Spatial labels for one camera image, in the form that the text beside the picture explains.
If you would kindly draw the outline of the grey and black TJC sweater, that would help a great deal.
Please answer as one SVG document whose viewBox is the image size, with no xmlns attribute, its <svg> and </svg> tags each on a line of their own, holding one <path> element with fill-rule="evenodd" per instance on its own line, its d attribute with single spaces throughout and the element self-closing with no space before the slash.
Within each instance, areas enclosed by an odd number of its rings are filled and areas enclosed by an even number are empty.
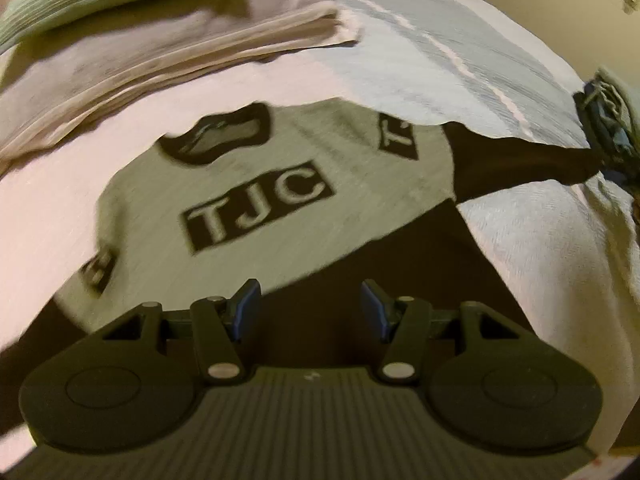
<svg viewBox="0 0 640 480">
<path fill-rule="evenodd" d="M 451 309 L 484 302 L 526 316 L 459 205 L 530 182 L 582 183 L 586 148 L 491 139 L 458 122 L 413 125 L 341 99 L 253 103 L 162 136 L 96 204 L 96 252 L 1 355 L 1 428 L 43 361 L 145 301 L 183 309 L 262 285 L 267 366 L 360 366 L 375 345 L 356 317 L 370 278 Z"/>
</svg>

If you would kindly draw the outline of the stack of folded clothes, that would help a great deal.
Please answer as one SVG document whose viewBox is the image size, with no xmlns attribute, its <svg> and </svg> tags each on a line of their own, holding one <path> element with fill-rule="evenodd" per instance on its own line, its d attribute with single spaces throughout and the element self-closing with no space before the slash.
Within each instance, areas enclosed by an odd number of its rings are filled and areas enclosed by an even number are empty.
<svg viewBox="0 0 640 480">
<path fill-rule="evenodd" d="M 605 175 L 620 186 L 639 187 L 639 91 L 605 66 L 573 96 L 589 145 Z"/>
</svg>

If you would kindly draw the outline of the pink grey bedspread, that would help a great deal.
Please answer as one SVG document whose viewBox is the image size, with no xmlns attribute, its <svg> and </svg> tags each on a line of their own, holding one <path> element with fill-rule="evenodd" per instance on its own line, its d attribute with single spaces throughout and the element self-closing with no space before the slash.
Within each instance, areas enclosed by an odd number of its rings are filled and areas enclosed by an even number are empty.
<svg viewBox="0 0 640 480">
<path fill-rule="evenodd" d="M 6 479 L 559 479 L 639 399 L 579 81 L 480 0 L 144 0 L 1 59 Z"/>
</svg>

